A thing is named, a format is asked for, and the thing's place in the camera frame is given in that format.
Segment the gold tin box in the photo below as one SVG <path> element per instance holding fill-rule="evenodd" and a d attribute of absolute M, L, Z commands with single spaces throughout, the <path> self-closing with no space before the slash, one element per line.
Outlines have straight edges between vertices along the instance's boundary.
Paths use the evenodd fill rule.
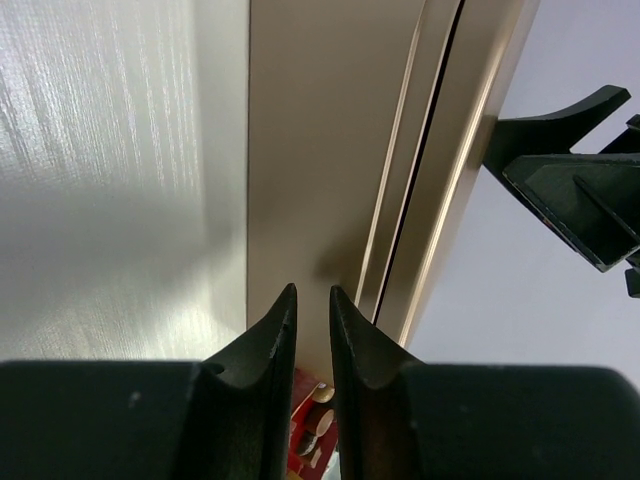
<path fill-rule="evenodd" d="M 330 287 L 358 284 L 383 175 L 420 129 L 460 7 L 250 5 L 248 311 L 297 287 L 301 369 L 331 374 Z"/>

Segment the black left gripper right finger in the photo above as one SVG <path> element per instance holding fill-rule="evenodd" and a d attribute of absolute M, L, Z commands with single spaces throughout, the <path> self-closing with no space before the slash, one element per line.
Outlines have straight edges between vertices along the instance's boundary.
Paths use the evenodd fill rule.
<path fill-rule="evenodd" d="M 635 479 L 639 395 L 585 366 L 427 364 L 330 292 L 345 479 Z"/>

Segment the brown round disc chocolate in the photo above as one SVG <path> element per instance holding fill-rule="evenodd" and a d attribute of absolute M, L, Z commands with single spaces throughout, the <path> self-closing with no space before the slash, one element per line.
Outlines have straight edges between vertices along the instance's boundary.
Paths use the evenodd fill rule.
<path fill-rule="evenodd" d="M 319 383 L 312 393 L 312 400 L 318 404 L 326 404 L 332 400 L 335 389 L 328 384 Z"/>

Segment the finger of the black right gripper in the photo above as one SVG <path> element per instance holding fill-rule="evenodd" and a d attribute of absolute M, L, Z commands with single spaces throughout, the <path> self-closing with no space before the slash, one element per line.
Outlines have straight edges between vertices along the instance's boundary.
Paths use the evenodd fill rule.
<path fill-rule="evenodd" d="M 522 155 L 567 154 L 631 98 L 623 87 L 605 85 L 580 101 L 543 115 L 498 120 L 484 157 L 493 174 Z"/>
<path fill-rule="evenodd" d="M 597 270 L 639 250 L 639 155 L 524 155 L 503 175 L 525 206 Z"/>

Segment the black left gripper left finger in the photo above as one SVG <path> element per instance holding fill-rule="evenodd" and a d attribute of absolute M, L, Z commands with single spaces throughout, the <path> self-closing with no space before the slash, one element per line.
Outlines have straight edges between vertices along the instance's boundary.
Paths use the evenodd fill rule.
<path fill-rule="evenodd" d="M 281 479 L 297 291 L 203 361 L 5 361 L 5 479 Z"/>

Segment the red round plate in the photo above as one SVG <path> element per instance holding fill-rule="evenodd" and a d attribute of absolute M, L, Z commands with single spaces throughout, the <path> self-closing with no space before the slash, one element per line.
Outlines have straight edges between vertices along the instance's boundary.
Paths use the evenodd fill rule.
<path fill-rule="evenodd" d="M 326 404 L 311 396 L 319 383 L 314 375 L 294 369 L 286 479 L 322 479 L 338 442 L 334 396 Z"/>

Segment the gold tin lid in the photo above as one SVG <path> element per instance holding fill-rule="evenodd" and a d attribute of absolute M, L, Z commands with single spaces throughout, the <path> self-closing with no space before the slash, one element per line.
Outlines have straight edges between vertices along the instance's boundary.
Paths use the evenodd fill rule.
<path fill-rule="evenodd" d="M 375 313 L 376 326 L 401 346 L 415 333 L 456 236 L 538 6 L 459 7 Z"/>

